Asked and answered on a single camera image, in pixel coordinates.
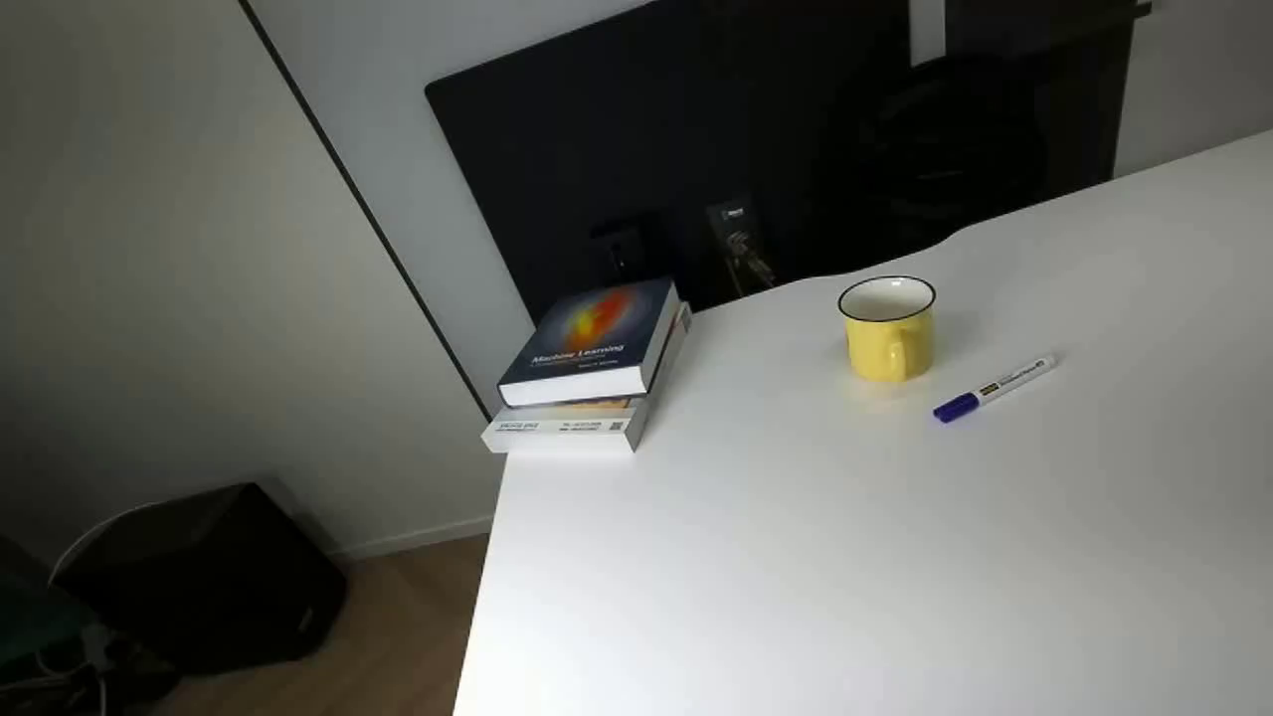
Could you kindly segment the blue whiteboard marker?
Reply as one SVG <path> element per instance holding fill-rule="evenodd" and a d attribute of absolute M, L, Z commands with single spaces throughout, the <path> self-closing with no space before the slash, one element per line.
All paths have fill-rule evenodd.
<path fill-rule="evenodd" d="M 942 423 L 942 424 L 949 424 L 949 423 L 958 423 L 958 418 L 966 418 L 966 415 L 998 400 L 1002 395 L 1011 395 L 1011 390 L 1043 379 L 1043 374 L 1052 371 L 1056 361 L 1063 361 L 1063 354 L 1043 354 L 1043 359 L 1034 359 L 1034 361 L 1026 361 L 1026 365 L 1015 365 L 1015 371 L 1005 371 L 1005 374 L 998 374 L 998 379 L 991 379 L 991 381 L 981 381 L 981 385 L 973 385 L 973 390 L 962 390 L 962 395 L 945 399 L 942 404 L 930 408 L 930 418 Z"/>

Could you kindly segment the yellow enamel mug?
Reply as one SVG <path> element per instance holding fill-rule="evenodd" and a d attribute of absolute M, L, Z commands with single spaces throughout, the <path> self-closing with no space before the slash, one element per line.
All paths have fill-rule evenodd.
<path fill-rule="evenodd" d="M 857 280 L 840 293 L 847 361 L 863 381 L 912 381 L 933 361 L 940 290 L 913 274 Z"/>

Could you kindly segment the dark blue top book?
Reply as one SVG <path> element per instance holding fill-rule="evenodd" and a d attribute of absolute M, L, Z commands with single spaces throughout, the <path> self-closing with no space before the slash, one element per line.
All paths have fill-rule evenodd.
<path fill-rule="evenodd" d="M 673 280 L 640 280 L 551 302 L 502 374 L 502 400 L 551 404 L 643 395 L 676 310 L 680 290 Z"/>

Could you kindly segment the white bottom book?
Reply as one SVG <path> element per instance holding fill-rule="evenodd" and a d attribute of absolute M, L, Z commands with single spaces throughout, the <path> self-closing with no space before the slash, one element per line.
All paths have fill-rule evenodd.
<path fill-rule="evenodd" d="M 655 385 L 663 381 L 667 365 L 676 361 L 686 325 L 690 325 L 690 308 L 680 308 L 673 320 L 667 341 L 655 354 L 655 374 L 651 374 Z M 632 453 L 643 439 L 651 408 L 655 408 L 655 399 L 661 399 L 655 385 L 648 395 L 632 395 L 632 399 L 502 408 L 481 428 L 481 447 L 498 457 L 510 457 L 510 453 Z"/>

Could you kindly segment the black box on floor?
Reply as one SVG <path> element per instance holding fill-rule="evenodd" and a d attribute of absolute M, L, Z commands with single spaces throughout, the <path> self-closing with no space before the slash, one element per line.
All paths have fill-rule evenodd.
<path fill-rule="evenodd" d="M 181 676 L 315 652 L 344 574 L 255 481 L 136 509 L 54 577 Z"/>

